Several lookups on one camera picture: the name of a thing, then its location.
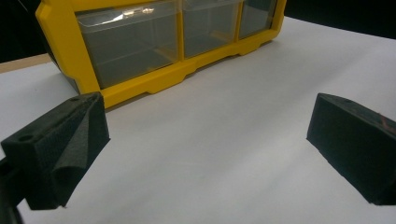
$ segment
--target yellow plastic organizer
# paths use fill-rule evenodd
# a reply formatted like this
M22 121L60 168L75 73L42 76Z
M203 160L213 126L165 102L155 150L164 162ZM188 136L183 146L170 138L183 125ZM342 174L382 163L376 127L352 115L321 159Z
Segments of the yellow plastic organizer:
M41 0L61 71L110 107L275 38L286 0Z

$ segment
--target white surface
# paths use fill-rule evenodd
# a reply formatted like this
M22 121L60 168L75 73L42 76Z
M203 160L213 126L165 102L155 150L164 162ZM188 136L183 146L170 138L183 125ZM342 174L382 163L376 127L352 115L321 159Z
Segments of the white surface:
M107 111L112 139L66 209L19 208L27 224L395 223L305 140L318 92L396 119L395 71L395 40L285 18L249 55ZM0 92L0 139L76 95L52 63Z

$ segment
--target storage drawer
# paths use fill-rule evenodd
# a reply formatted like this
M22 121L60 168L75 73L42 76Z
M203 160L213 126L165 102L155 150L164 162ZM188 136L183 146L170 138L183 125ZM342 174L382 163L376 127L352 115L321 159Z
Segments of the storage drawer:
M184 0L183 30L186 58L233 42L241 0Z
M177 3L161 1L79 12L101 89L177 61Z
M239 38L270 29L275 8L276 0L246 0L242 10Z

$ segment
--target dark wall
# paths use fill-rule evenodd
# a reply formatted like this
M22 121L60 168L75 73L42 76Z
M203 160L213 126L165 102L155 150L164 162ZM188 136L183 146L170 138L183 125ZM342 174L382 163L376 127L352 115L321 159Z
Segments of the dark wall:
M0 1L0 63L45 53L35 8L39 0ZM288 0L285 15L340 29L396 39L390 0Z
M396 39L390 0L288 0L285 15L331 27Z
M45 53L34 12L18 0L0 1L0 63Z

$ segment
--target table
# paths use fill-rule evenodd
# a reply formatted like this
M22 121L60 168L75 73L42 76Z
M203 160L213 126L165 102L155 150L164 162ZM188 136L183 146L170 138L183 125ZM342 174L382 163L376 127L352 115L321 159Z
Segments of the table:
M305 140L318 92L396 120L395 71L395 40L285 18L258 50L108 109L111 141L67 208L20 211L28 224L395 223ZM77 95L53 63L0 74L0 92L0 139Z

